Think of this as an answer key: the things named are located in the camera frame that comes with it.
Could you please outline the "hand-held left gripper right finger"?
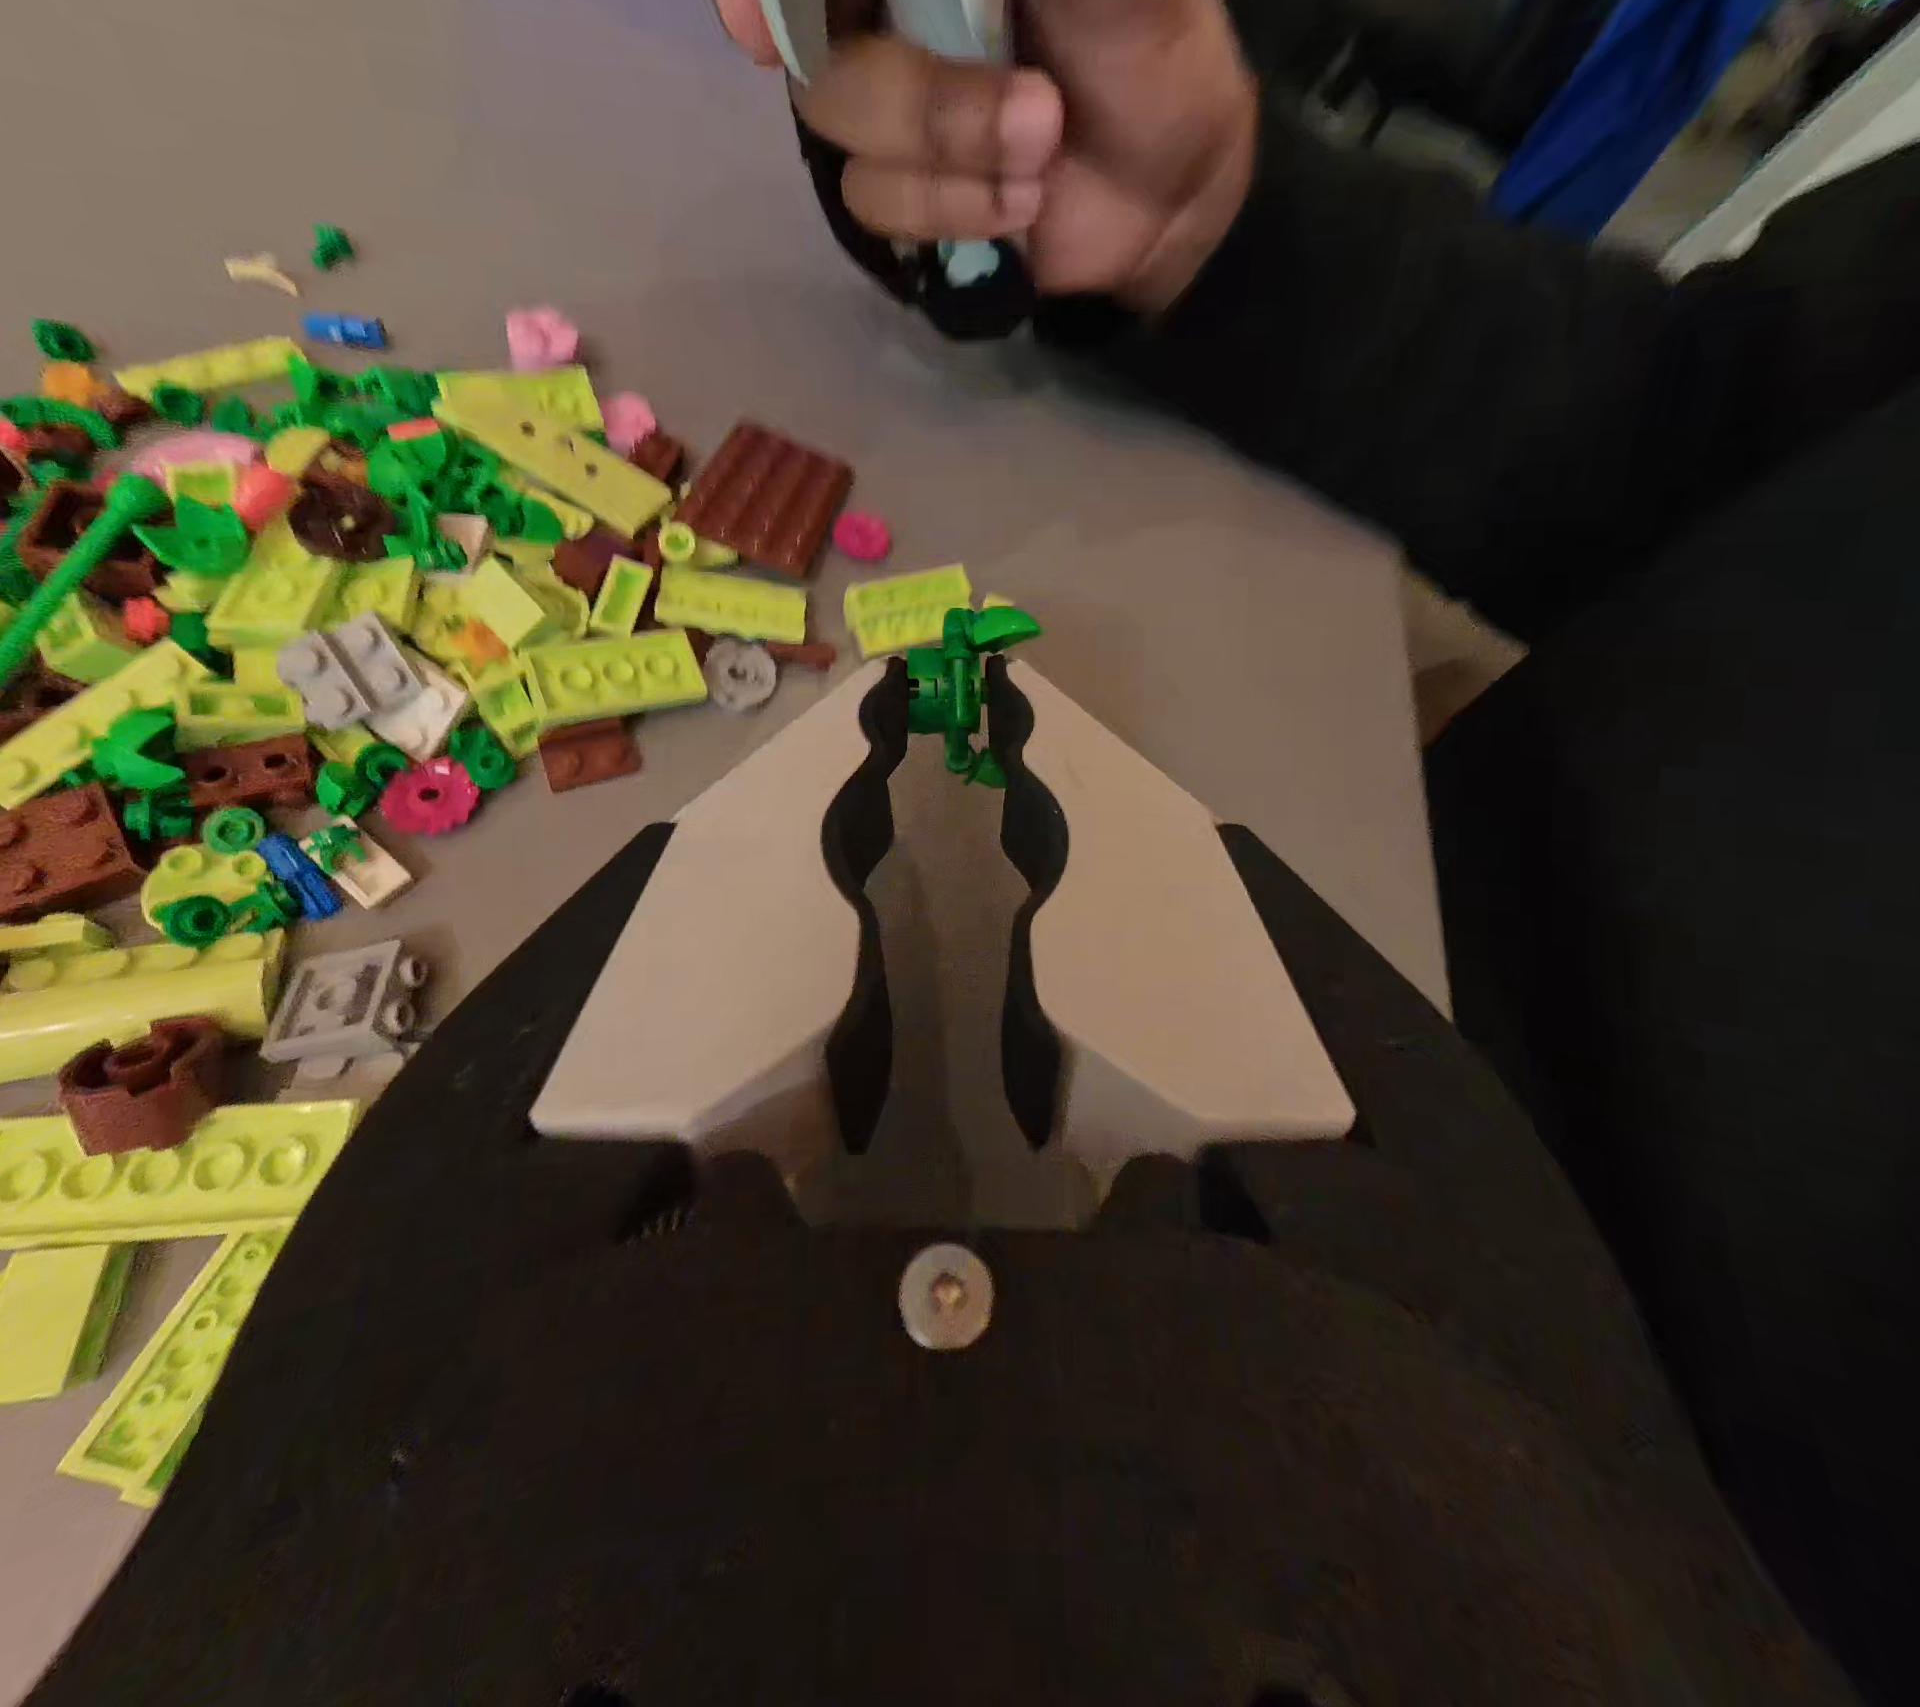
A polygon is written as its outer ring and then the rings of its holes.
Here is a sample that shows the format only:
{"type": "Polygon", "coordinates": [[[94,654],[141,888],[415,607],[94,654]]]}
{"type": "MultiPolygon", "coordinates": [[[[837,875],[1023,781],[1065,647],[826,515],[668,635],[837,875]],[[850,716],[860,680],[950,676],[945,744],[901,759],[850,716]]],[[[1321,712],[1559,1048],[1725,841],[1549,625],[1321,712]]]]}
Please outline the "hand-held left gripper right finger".
{"type": "Polygon", "coordinates": [[[1047,676],[992,666],[1029,897],[998,1022],[1033,1145],[1331,1143],[1356,1106],[1212,814],[1047,676]]]}

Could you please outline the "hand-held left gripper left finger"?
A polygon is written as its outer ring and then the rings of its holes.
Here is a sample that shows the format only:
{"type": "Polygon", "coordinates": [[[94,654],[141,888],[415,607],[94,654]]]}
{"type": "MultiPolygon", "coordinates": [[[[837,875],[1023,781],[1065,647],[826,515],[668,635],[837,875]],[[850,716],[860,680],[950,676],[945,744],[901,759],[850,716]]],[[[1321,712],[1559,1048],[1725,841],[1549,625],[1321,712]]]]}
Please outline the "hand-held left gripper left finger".
{"type": "Polygon", "coordinates": [[[907,668],[867,666],[675,814],[534,1131],[760,1157],[876,1143],[892,1001],[867,880],[903,750],[907,668]]]}

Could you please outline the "pile of colourful toy bricks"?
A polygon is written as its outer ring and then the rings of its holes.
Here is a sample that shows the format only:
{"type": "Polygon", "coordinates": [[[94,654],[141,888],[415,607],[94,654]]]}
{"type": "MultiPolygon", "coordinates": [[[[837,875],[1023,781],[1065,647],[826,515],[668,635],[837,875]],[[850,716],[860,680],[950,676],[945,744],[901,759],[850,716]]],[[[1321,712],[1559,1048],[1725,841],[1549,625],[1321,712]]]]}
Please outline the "pile of colourful toy bricks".
{"type": "Polygon", "coordinates": [[[301,926],[358,897],[398,835],[465,832],[543,761],[624,779],[637,718],[718,706],[750,668],[831,666],[806,635],[802,567],[850,470],[744,425],[705,475],[684,536],[791,578],[619,555],[597,592],[553,567],[480,556],[425,586],[434,512],[553,548],[563,517],[637,536],[677,507],[668,470],[601,438],[578,368],[549,375],[333,378],[294,344],[208,368],[126,372],[107,412],[72,392],[6,401],[10,425],[60,415],[114,448],[153,401],[288,378],[274,444],[319,438],[260,512],[174,493],[162,468],[100,485],[59,475],[17,512],[4,668],[81,613],[94,574],[156,601],[144,649],[104,640],[107,676],[4,738],[4,1084],[59,1084],[60,1111],[4,1122],[4,1406],[85,1391],[162,1242],[204,1251],[173,1313],[123,1356],[59,1473],[153,1506],[204,1425],[260,1288],[288,1332],[279,1386],[398,1382],[480,1342],[500,1301],[637,1239],[682,1199],[700,1149],[549,1141],[531,1126],[553,1060],[662,857],[645,829],[457,1012],[425,1053],[425,953],[404,935],[311,950],[301,926]]]}

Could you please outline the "green leafy toy assembly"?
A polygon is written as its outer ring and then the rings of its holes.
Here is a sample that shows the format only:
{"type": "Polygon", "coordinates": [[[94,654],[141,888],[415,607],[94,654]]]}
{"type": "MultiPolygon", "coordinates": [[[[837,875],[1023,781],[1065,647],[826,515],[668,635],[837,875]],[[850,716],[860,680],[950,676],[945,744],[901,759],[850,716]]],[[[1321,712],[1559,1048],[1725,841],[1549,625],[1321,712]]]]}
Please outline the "green leafy toy assembly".
{"type": "Polygon", "coordinates": [[[1044,622],[1013,603],[950,607],[940,640],[907,649],[907,731],[940,737],[944,763],[961,781],[1008,789],[998,759],[982,731],[990,712],[985,660],[1040,635],[1044,622]]]}

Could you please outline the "person's right forearm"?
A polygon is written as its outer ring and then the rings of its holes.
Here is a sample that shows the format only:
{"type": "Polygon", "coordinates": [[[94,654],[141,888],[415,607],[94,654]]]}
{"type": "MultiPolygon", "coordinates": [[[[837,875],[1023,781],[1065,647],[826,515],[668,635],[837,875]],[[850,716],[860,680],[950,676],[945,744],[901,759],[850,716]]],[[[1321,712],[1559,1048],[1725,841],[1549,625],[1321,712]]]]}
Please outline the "person's right forearm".
{"type": "Polygon", "coordinates": [[[1223,244],[1115,368],[1540,640],[1918,395],[1918,146],[1667,278],[1270,119],[1223,244]]]}

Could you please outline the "person's right hand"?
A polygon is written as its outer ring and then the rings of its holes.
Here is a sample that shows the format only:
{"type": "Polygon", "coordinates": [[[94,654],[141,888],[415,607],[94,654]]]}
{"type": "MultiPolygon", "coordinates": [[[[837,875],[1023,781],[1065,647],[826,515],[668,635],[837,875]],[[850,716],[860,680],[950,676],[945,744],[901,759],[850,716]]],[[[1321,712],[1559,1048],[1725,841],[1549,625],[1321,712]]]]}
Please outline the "person's right hand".
{"type": "Polygon", "coordinates": [[[847,249],[1008,240],[1044,295],[1163,315],[1251,198],[1259,93],[1220,0],[1013,0],[1008,67],[895,40],[883,0],[826,4],[790,100],[847,249]]]}

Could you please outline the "person's black jacket torso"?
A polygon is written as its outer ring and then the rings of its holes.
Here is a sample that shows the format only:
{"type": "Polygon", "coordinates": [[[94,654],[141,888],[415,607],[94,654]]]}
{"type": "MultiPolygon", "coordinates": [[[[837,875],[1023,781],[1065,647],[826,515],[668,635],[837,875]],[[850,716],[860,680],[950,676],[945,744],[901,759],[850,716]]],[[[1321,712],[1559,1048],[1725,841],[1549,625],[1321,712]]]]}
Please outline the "person's black jacket torso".
{"type": "Polygon", "coordinates": [[[1459,1029],[1596,1213],[1728,1505],[1918,1705],[1918,388],[1631,562],[1429,759],[1459,1029]]]}

